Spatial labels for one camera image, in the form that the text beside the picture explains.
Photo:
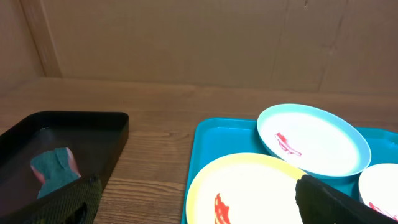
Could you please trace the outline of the yellow plate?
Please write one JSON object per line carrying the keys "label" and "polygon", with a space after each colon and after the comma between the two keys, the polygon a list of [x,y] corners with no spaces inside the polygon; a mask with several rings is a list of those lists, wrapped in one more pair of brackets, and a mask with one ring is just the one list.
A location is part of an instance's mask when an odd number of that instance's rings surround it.
{"label": "yellow plate", "polygon": [[207,164],[190,184],[188,224],[299,224],[296,185],[305,172],[272,156],[236,153]]}

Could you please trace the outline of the pink green scrub sponge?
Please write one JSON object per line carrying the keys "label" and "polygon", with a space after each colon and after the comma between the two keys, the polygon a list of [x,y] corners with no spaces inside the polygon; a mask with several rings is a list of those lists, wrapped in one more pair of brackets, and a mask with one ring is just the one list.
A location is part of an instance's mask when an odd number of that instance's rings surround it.
{"label": "pink green scrub sponge", "polygon": [[74,155],[68,147],[55,148],[35,156],[30,161],[30,168],[42,184],[38,199],[81,178]]}

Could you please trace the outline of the light blue plate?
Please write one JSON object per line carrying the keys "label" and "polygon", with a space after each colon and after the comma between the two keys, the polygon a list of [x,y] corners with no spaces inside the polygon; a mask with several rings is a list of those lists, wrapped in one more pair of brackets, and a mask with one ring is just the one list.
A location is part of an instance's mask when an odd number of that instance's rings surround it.
{"label": "light blue plate", "polygon": [[257,131],[269,154],[321,179],[351,177],[371,163],[370,146],[356,128],[313,106],[270,106],[258,116]]}

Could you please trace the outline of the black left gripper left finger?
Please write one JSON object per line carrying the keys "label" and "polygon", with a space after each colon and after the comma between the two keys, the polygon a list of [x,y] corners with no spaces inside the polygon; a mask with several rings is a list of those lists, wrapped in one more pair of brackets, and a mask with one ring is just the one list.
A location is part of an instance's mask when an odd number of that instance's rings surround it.
{"label": "black left gripper left finger", "polygon": [[82,177],[24,208],[1,217],[2,224],[92,224],[103,187],[98,175]]}

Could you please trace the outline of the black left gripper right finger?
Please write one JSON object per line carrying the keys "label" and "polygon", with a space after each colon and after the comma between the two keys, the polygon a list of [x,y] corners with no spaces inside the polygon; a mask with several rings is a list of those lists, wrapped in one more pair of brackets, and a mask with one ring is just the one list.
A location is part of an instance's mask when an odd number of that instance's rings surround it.
{"label": "black left gripper right finger", "polygon": [[311,175],[303,175],[295,190],[304,224],[397,224]]}

